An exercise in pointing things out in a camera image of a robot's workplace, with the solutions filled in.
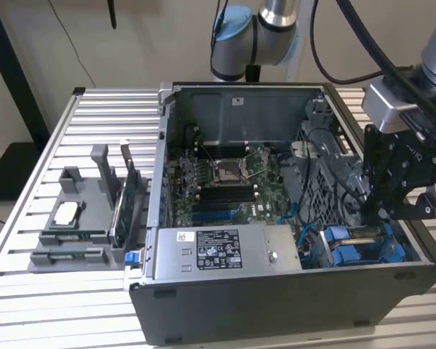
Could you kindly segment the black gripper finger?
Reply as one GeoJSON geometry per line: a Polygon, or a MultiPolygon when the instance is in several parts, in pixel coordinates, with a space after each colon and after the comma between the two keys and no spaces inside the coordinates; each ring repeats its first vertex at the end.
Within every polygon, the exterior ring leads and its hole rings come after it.
{"type": "Polygon", "coordinates": [[[362,205],[363,219],[370,219],[376,213],[378,177],[376,175],[377,151],[379,144],[379,131],[373,124],[367,124],[364,133],[363,174],[368,180],[368,195],[362,205]]]}
{"type": "Polygon", "coordinates": [[[376,205],[373,215],[379,220],[431,220],[436,219],[436,184],[427,186],[419,194],[414,204],[410,204],[406,197],[393,196],[387,201],[376,205]]]}

